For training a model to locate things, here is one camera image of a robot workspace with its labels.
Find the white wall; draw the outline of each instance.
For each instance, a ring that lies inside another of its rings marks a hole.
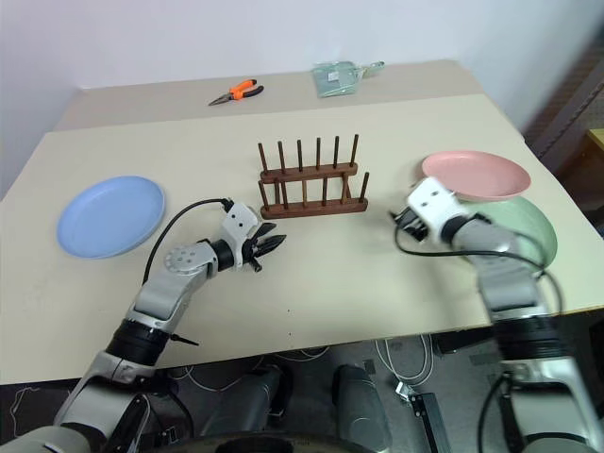
[[[604,19],[601,0],[3,0],[2,185],[77,87],[458,59],[519,127]]]

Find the silver robot arm segment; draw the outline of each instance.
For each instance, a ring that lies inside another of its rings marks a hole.
[[[134,298],[107,349],[96,355],[63,403],[55,425],[3,445],[2,453],[126,451],[136,445],[151,409],[143,395],[144,385],[155,375],[164,346],[171,339],[195,344],[174,333],[192,294],[219,271],[241,269],[249,263],[258,272],[261,266],[256,258],[285,239],[284,235],[264,237],[275,224],[256,229],[259,219],[254,211],[225,201],[228,211],[218,239],[176,247],[166,255],[161,268]]]
[[[455,251],[519,252],[513,232],[472,216],[435,178],[425,179],[408,201],[434,243],[448,244]],[[408,215],[406,223],[412,221]],[[416,224],[412,232],[424,234],[418,231],[424,230]],[[476,267],[502,368],[510,377],[513,422],[526,451],[547,451],[551,446],[539,450],[539,444],[552,441],[573,443],[584,451],[604,451],[596,411],[575,360],[549,315],[534,276],[536,270],[513,258],[467,258]]]

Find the pliers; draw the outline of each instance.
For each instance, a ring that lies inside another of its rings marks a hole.
[[[231,88],[228,93],[223,94],[219,98],[211,101],[208,105],[215,106],[216,104],[223,104],[231,100],[239,101],[241,99],[244,99],[245,97],[252,97],[256,94],[260,94],[264,90],[264,87],[262,85],[259,85],[254,90],[249,90],[247,92],[245,91],[248,88],[252,88],[257,83],[258,81],[255,78],[246,80],[245,82],[240,83],[236,87]]]

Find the wire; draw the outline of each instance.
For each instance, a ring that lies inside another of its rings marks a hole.
[[[497,380],[491,386],[491,390],[489,391],[489,393],[487,393],[487,396],[484,398],[484,402],[482,403],[482,409],[480,409],[480,417],[478,418],[478,435],[477,435],[478,453],[484,452],[484,445],[483,445],[484,422],[486,421],[487,410],[489,410],[489,406],[491,405],[491,401],[493,400],[493,397],[495,396],[497,389],[499,387],[501,387],[501,384],[504,381],[507,381],[509,379],[510,378],[506,374],[503,374],[500,377],[498,377]]]
[[[256,364],[252,367],[252,369],[250,371],[256,370],[260,366],[260,364],[262,363],[263,360],[264,360],[264,357],[263,356],[260,357],[260,359],[256,362]],[[203,385],[202,383],[197,381],[197,379],[195,379],[193,377],[193,369],[191,369],[191,371],[189,373],[187,373],[187,375],[189,376],[189,379],[195,385],[195,387],[198,387],[202,390],[205,390],[207,392],[213,392],[213,393],[221,393],[221,392],[224,392],[224,391],[230,389],[233,385],[240,382],[243,379],[243,377],[245,376],[245,375],[243,375],[243,376],[236,378],[235,380],[233,380],[229,384],[225,385],[224,387],[220,387],[219,389],[214,389],[212,387],[208,387],[207,385]]]
[[[139,432],[136,435],[136,439],[133,442],[133,447],[129,448],[128,451],[136,451],[139,446],[139,442],[141,441],[141,437],[143,436],[144,428],[147,426],[147,422],[149,421],[149,415],[151,415],[151,402],[149,398],[147,398],[146,394],[143,395],[144,400],[147,402],[147,410],[144,412],[144,419],[139,427]]]
[[[184,403],[180,400],[180,398],[178,398],[178,396],[176,396],[176,394],[172,391],[172,389],[168,388],[167,392],[168,392],[168,396],[170,396],[170,398],[172,399],[172,401],[175,402],[175,404],[178,406],[178,408],[180,409],[180,411],[182,411],[183,415],[187,419],[187,426],[188,426],[188,429],[189,429],[189,437],[193,438],[194,437],[194,433],[195,433],[195,425],[193,424],[193,418],[191,417],[191,413],[189,412],[189,410],[187,409],[187,407],[184,405]]]
[[[318,358],[318,357],[321,357],[323,354],[325,354],[325,353],[327,352],[327,350],[329,349],[329,346],[325,346],[325,347],[323,347],[323,349],[324,349],[324,350],[323,350],[322,352],[320,352],[319,354],[309,354],[308,352],[306,352],[306,350],[305,350],[305,349],[300,349],[300,353],[301,353],[303,356],[306,356],[306,357],[310,357],[310,358],[314,358],[314,359],[316,359],[316,358]]]
[[[304,352],[302,350],[300,350],[300,352],[302,354],[304,354],[305,356],[307,356],[305,359],[295,359],[293,357],[287,357],[284,356],[282,354],[273,354],[275,357],[279,357],[280,359],[283,359],[284,361],[298,361],[298,362],[304,362],[304,361],[315,361],[317,359],[319,359],[320,357],[323,357],[325,355],[326,352],[329,351],[329,347],[327,346],[322,352],[320,352],[319,354],[317,354],[316,356],[312,356],[311,354],[304,354]]]
[[[384,359],[384,356],[382,355],[380,349],[379,349],[379,343],[378,340],[375,340],[375,344],[376,344],[376,351],[377,351],[377,355],[379,356],[379,359],[381,360],[382,364],[386,367],[386,369],[388,369],[388,371],[390,371],[398,380],[405,382],[407,384],[409,384],[412,387],[417,387],[423,383],[425,383],[426,381],[428,381],[428,379],[430,378],[430,376],[432,376],[432,371],[434,370],[434,351],[432,350],[432,338],[428,335],[428,342],[429,342],[429,348],[426,348],[426,340],[424,339],[424,336],[421,336],[422,339],[422,345],[424,346],[424,362],[422,364],[422,370],[415,375],[415,377],[411,377],[411,379],[407,379],[407,377],[400,375],[393,366],[392,363],[392,358],[390,357],[390,349],[387,350],[387,357],[388,357],[388,362]],[[421,377],[424,372],[426,371],[426,366],[427,366],[427,360],[428,360],[428,355],[429,355],[429,363],[430,363],[430,367],[428,369],[428,373],[418,382],[414,382],[414,383],[410,383],[409,380],[413,380],[414,378],[419,378]]]
[[[545,267],[545,263],[547,262],[547,253],[545,252],[544,245],[528,234],[521,233],[520,231],[512,231],[512,233],[519,238],[529,241],[532,246],[535,247],[541,257],[541,267]]]
[[[21,406],[21,400],[23,399],[25,393],[37,392],[38,390],[38,387],[24,387],[15,393],[15,399],[12,401],[10,409],[8,410],[10,418],[12,419],[12,435],[15,437],[15,439],[21,437],[19,434],[17,434],[17,411],[19,410],[19,406]]]
[[[168,378],[173,379],[173,380],[182,380],[182,379],[188,378],[189,374],[194,369],[194,367],[193,366],[185,366],[184,368],[185,368],[184,375],[178,376],[178,377],[174,377],[174,376],[170,376],[170,373],[168,373]]]
[[[544,266],[537,263],[536,261],[523,257],[522,255],[517,255],[515,253],[497,252],[494,250],[460,250],[460,251],[452,251],[452,252],[419,252],[417,250],[409,250],[400,244],[400,241],[398,240],[399,231],[400,231],[400,228],[398,226],[395,226],[394,227],[394,245],[396,245],[396,248],[398,248],[401,252],[406,253],[408,255],[414,255],[416,257],[473,257],[473,256],[500,257],[500,258],[511,258],[513,260],[519,260],[519,261],[525,262],[527,264],[530,264],[531,266],[538,269],[541,272],[541,274],[549,280],[549,282],[554,290],[554,294],[556,296],[556,305],[557,305],[558,315],[562,316],[563,311],[564,311],[564,298],[562,295],[562,290],[560,288],[560,285],[558,284],[558,280],[556,280],[556,278],[554,278],[554,276],[552,276],[544,268]]]
[[[191,203],[191,205],[187,206],[186,208],[181,210],[177,215],[175,215],[172,218],[172,220],[168,223],[168,225],[166,225],[166,228],[163,229],[163,231],[159,235],[158,239],[155,241],[153,248],[151,249],[151,253],[149,254],[149,258],[147,259],[147,264],[144,266],[143,285],[149,279],[149,273],[151,272],[151,264],[153,264],[153,258],[155,257],[155,254],[158,252],[158,248],[161,245],[161,241],[163,241],[163,238],[166,237],[166,234],[168,234],[168,231],[170,230],[170,228],[187,211],[192,210],[193,208],[196,208],[198,206],[207,205],[210,203],[222,203],[223,206],[225,206],[225,208],[226,208],[228,206],[228,204],[231,203],[231,201],[226,198],[210,198],[208,200],[196,201],[194,203]]]
[[[424,338],[424,335],[420,335],[419,338],[422,340],[422,347],[424,348],[424,361],[422,363],[422,369],[419,370],[419,373],[417,373],[413,376],[401,375],[400,373],[398,373],[396,371],[396,368],[394,368],[394,365],[393,365],[393,359],[392,359],[392,357],[390,357],[390,347],[388,346],[388,340],[384,340],[384,345],[386,346],[386,357],[388,357],[388,363],[390,363],[390,366],[394,370],[396,377],[399,378],[400,380],[417,379],[426,372],[426,367],[428,366],[428,347],[426,346],[426,339]]]
[[[165,431],[166,426],[163,425],[163,422],[161,421],[161,418],[159,417],[158,412],[155,410],[155,408],[151,404],[151,400],[148,399],[148,401],[149,401],[149,410],[151,411],[151,413],[153,413],[153,417],[155,418],[155,421],[158,422],[159,429],[161,429],[161,432]]]
[[[429,335],[428,335],[428,341],[429,341],[429,349],[430,349],[430,368],[428,370],[428,374],[426,375],[426,377],[424,377],[419,382],[415,382],[412,385],[412,387],[418,387],[418,386],[422,385],[423,383],[428,381],[428,379],[430,379],[430,376],[432,376],[432,371],[434,370],[434,351],[432,350],[432,337]]]

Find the white cable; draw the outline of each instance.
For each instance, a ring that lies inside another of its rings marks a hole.
[[[327,349],[329,349],[329,346],[325,346],[323,349],[325,349],[324,351],[320,352],[319,354],[309,354],[308,352],[306,352],[305,349],[300,349],[300,353],[306,357],[309,358],[317,358],[317,357],[321,357],[323,354],[325,354],[327,352]]]
[[[409,379],[407,379],[407,377],[400,375],[396,371],[396,369],[394,368],[394,366],[392,364],[392,358],[390,357],[390,349],[388,347],[387,341],[384,341],[384,343],[386,344],[386,353],[387,353],[387,357],[388,357],[388,360],[389,360],[390,363],[388,363],[384,359],[384,356],[382,356],[381,350],[379,349],[378,340],[375,340],[377,355],[379,356],[379,359],[381,360],[382,364],[396,378],[398,378],[399,380],[401,380],[401,381],[403,381],[403,382],[411,385],[412,387],[416,387],[416,386],[421,385],[424,382],[426,382],[430,378],[430,376],[432,375],[432,370],[434,369],[434,352],[432,351],[432,339],[431,339],[431,337],[428,336],[429,347],[427,347],[426,346],[426,340],[424,339],[424,336],[422,335],[420,338],[422,340],[422,345],[424,347],[424,364],[422,366],[422,370],[416,375],[416,377],[412,377],[411,379],[413,379],[413,378],[419,378],[419,377],[421,377],[424,374],[424,372],[426,371],[426,367],[428,365],[428,356],[429,356],[430,367],[429,367],[428,373],[420,381],[414,382],[414,383],[410,383]]]
[[[15,393],[15,399],[12,401],[10,409],[8,410],[10,418],[12,418],[12,435],[15,437],[15,439],[17,437],[21,437],[19,434],[17,434],[17,411],[19,410],[19,406],[21,405],[21,400],[23,399],[23,396],[27,391],[37,392],[38,390],[38,387],[24,387],[23,389],[18,390]]]
[[[260,359],[256,362],[256,364],[254,365],[254,367],[251,369],[251,371],[254,371],[256,368],[258,368],[260,366],[260,364],[262,363],[262,360],[264,359],[264,357],[260,357]],[[187,376],[189,377],[189,380],[195,385],[195,387],[198,387],[202,390],[205,390],[207,392],[213,392],[213,393],[220,393],[220,392],[224,392],[225,390],[230,389],[233,385],[235,385],[236,383],[238,383],[239,381],[241,381],[243,379],[243,376],[236,378],[235,380],[233,380],[232,382],[230,382],[229,384],[225,385],[224,387],[221,387],[219,389],[214,389],[212,387],[208,387],[206,385],[201,384],[200,382],[198,382],[194,377],[193,377],[193,369],[194,367],[191,368],[191,370],[187,373]]]
[[[428,374],[426,375],[426,377],[424,377],[419,382],[415,382],[412,387],[422,385],[424,382],[430,379],[430,376],[432,375],[432,370],[434,369],[434,351],[432,350],[432,337],[428,336],[428,340],[430,343],[430,369],[428,370]]]
[[[388,346],[388,340],[384,340],[384,344],[386,345],[386,356],[388,357],[388,363],[390,363],[390,367],[394,370],[394,373],[396,374],[396,376],[401,380],[414,380],[414,379],[420,378],[426,372],[426,367],[428,366],[428,355],[429,355],[428,347],[426,346],[426,339],[424,338],[424,335],[420,335],[419,338],[422,340],[422,347],[424,349],[424,361],[422,362],[422,369],[419,370],[419,373],[417,373],[413,376],[401,375],[400,373],[398,373],[396,371],[396,368],[394,368],[394,365],[393,365],[393,360],[390,357],[390,347]]]
[[[273,354],[275,357],[279,357],[280,359],[284,359],[285,361],[315,361],[325,355],[326,352],[329,351],[329,348],[326,347],[323,352],[320,352],[316,356],[312,356],[311,354],[305,354],[307,357],[305,359],[295,359],[293,357],[282,356],[281,354]]]

